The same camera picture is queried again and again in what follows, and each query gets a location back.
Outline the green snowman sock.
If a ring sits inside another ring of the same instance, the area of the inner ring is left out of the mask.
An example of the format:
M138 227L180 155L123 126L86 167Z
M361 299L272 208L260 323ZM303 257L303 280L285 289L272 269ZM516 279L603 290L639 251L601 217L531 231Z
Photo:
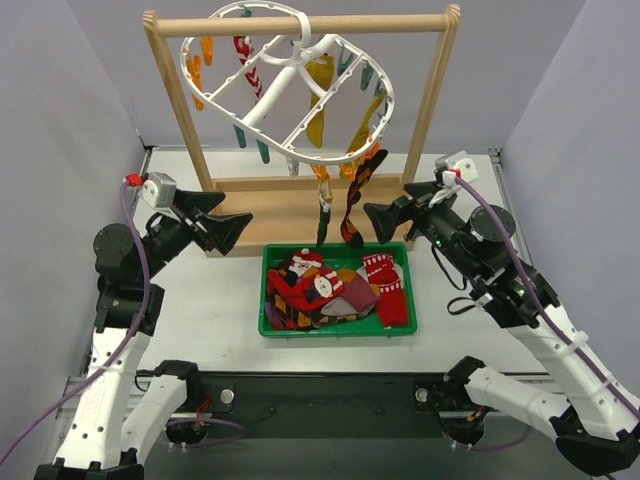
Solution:
M321 246L324 244L328 226L331 219L331 210L333 195L331 189L331 182L329 179L320 181L318 184L318 200L319 200L319 220L316 235L316 245Z

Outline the white round clip hanger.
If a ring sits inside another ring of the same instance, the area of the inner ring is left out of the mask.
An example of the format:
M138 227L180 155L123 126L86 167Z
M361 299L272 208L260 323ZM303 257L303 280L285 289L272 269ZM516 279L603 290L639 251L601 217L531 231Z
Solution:
M252 11L251 17L242 17L243 8ZM259 139L269 147L270 156L277 152L286 160L296 160L308 165L334 166L352 160L360 161L382 140L395 107L395 92L389 77L380 64L366 51L336 33L315 34L310 18L304 12L274 1L238 1L219 8L212 14L214 20L291 19L302 32L299 34L196 34L183 39L180 47L180 70L191 94L199 94L204 108L225 116L234 127L239 122L244 127L247 142ZM199 40L214 38L214 58L206 66L202 58ZM255 48L255 56L241 65L233 45L234 36L249 36ZM341 76L336 75L336 65L341 48L345 46L354 54L353 61ZM186 66L187 54L201 57L202 90L189 78ZM334 77L327 90L320 88L306 70L306 64L328 53L334 57ZM363 64L368 61L375 69L367 91L360 90ZM253 93L244 78L245 71L253 63L263 85L263 96L254 104ZM361 120L374 99L376 84L381 81L387 90L388 110L379 118L372 116L370 136L366 144L353 155L346 150L358 130ZM306 127L316 111L310 108L311 93L320 96L317 110L325 114L324 139L321 149L315 148L306 136Z

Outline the yellow bear sock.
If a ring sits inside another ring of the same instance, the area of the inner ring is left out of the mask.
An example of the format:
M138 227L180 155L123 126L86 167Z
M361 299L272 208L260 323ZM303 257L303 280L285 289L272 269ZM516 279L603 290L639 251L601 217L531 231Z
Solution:
M334 57L325 53L315 60L308 62L306 64L306 70L320 88L327 90L331 86L334 77ZM325 123L324 111L316 109L316 104L319 99L319 95L314 92L311 93L310 108L314 109L316 113L309 121L305 130L309 142L317 149L321 149L323 146Z
M355 152L357 152L360 148L362 148L366 144L367 139L370 136L370 127L369 127L370 120L372 116L378 111L378 109L380 108L380 105L385 100L386 100L385 96L375 96L372 102L370 103L368 109L366 110L361 120L358 130L354 134L349 144L349 147L346 150L346 154L348 156L353 155Z

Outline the red white striped sock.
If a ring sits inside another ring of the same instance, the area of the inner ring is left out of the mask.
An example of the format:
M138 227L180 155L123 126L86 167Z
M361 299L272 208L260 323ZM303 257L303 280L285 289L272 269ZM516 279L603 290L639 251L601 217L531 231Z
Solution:
M254 58L256 51L249 36L234 36L233 45L242 66ZM251 87L254 104L257 104L263 96L263 85L256 63L245 71L244 78Z

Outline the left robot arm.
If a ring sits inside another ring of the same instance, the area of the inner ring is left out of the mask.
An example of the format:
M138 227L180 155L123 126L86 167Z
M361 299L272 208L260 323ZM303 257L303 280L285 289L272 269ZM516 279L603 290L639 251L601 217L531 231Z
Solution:
M38 479L142 479L147 457L178 410L207 397L198 366L164 360L134 408L128 406L139 364L156 330L165 291L153 277L189 245L229 253L253 216L215 215L221 192L176 190L140 234L131 218L102 228L93 242L98 301L86 380L69 431Z

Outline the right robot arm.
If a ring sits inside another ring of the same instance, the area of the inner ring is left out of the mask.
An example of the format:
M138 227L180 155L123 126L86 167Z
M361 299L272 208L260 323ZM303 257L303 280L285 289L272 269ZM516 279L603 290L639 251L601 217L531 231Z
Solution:
M457 408L470 403L511 416L550 438L574 467L592 477L626 470L639 457L639 399L607 370L575 328L543 275L512 244L509 211L478 203L468 219L453 209L457 194L437 182L409 184L390 205L364 211L379 242L410 223L462 276L476 308L519 341L553 379L550 393L466 356L444 376L443 394Z

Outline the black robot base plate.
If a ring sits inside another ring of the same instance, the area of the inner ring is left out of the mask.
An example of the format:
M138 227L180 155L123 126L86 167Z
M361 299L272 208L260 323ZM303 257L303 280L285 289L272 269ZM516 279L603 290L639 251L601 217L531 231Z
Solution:
M489 408L437 373L228 373L202 376L204 398L179 410L170 442L239 439L423 439L476 444Z

